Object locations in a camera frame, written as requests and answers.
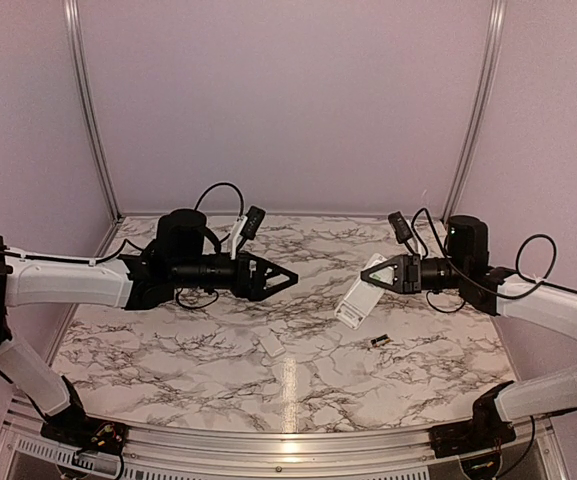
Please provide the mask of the white remote control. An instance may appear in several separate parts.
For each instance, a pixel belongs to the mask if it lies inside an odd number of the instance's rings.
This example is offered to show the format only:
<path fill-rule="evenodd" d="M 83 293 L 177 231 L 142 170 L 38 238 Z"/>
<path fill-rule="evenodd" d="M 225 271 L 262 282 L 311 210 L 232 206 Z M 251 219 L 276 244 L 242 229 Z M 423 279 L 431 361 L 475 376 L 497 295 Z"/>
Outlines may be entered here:
<path fill-rule="evenodd" d="M 359 274 L 335 308 L 335 318 L 350 329 L 359 329 L 384 292 L 385 289 L 363 282 Z"/>

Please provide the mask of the white battery cover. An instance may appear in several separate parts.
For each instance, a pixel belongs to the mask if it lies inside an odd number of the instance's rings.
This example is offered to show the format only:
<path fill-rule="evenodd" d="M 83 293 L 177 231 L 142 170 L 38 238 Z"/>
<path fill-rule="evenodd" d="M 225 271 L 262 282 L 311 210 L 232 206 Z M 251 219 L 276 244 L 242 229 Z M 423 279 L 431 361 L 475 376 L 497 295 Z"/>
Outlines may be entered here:
<path fill-rule="evenodd" d="M 285 353 L 285 347 L 274 335 L 257 336 L 256 343 L 270 358 L 277 358 Z"/>

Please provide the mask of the black AAA battery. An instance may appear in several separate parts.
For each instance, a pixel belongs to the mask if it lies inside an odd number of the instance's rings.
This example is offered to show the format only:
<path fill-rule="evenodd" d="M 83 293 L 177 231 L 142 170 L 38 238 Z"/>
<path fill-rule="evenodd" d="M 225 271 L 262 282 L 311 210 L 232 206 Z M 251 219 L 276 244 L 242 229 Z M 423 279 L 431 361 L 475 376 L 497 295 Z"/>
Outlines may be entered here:
<path fill-rule="evenodd" d="M 388 344 L 390 341 L 391 341 L 391 339 L 389 338 L 388 335 L 382 335 L 380 337 L 373 338 L 371 340 L 371 346 L 373 348 L 378 348 L 378 347 L 381 347 L 381 346 Z"/>

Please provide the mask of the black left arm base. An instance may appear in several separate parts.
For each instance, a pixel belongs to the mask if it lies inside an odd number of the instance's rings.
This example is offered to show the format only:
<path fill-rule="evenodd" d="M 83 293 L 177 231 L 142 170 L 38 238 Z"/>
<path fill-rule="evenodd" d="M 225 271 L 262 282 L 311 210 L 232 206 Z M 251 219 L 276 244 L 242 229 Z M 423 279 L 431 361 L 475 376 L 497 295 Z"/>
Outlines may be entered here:
<path fill-rule="evenodd" d="M 82 452 L 121 455 L 128 426 L 121 422 L 88 415 L 73 384 L 65 376 L 62 380 L 68 392 L 66 407 L 54 415 L 41 414 L 43 419 L 41 435 L 77 447 Z"/>

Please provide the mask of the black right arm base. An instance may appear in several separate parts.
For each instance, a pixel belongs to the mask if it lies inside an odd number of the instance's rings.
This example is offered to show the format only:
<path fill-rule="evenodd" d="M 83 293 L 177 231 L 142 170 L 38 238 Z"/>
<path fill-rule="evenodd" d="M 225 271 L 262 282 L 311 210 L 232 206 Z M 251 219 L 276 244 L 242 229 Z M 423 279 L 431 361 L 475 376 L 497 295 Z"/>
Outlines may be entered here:
<path fill-rule="evenodd" d="M 511 422 L 503 421 L 497 411 L 495 399 L 513 381 L 497 385 L 472 405 L 469 420 L 431 427 L 429 439 L 436 458 L 477 452 L 486 448 L 498 448 L 516 440 Z"/>

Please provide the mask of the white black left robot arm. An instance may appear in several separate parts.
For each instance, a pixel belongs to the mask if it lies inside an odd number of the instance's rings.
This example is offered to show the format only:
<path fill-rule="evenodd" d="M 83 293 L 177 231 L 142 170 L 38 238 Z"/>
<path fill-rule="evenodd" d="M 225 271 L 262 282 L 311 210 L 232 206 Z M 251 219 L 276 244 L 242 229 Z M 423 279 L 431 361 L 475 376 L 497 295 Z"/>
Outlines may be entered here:
<path fill-rule="evenodd" d="M 93 438 L 94 423 L 69 382 L 54 372 L 7 324 L 7 310 L 32 304 L 90 304 L 151 310 L 183 289 L 229 291 L 265 300 L 298 281 L 296 273 L 243 250 L 263 222 L 252 207 L 237 218 L 224 250 L 204 213 L 177 209 L 159 218 L 155 238 L 137 255 L 59 257 L 9 249 L 0 236 L 0 373 L 54 421 L 74 445 Z"/>

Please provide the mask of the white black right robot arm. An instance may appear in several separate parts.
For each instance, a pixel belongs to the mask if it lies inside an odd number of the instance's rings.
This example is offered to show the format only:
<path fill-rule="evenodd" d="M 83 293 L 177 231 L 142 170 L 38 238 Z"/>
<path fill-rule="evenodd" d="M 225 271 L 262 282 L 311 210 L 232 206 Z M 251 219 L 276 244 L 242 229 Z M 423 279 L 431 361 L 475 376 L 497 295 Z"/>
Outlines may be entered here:
<path fill-rule="evenodd" d="M 438 257 L 397 255 L 363 270 L 360 278 L 400 295 L 455 289 L 465 304 L 480 312 L 521 319 L 577 341 L 577 291 L 529 278 L 518 267 L 491 266 L 483 221 L 469 215 L 450 217 L 438 246 Z M 575 410 L 577 366 L 483 394 L 473 405 L 474 418 L 465 423 L 463 438 L 483 448 L 501 433 L 502 423 Z"/>

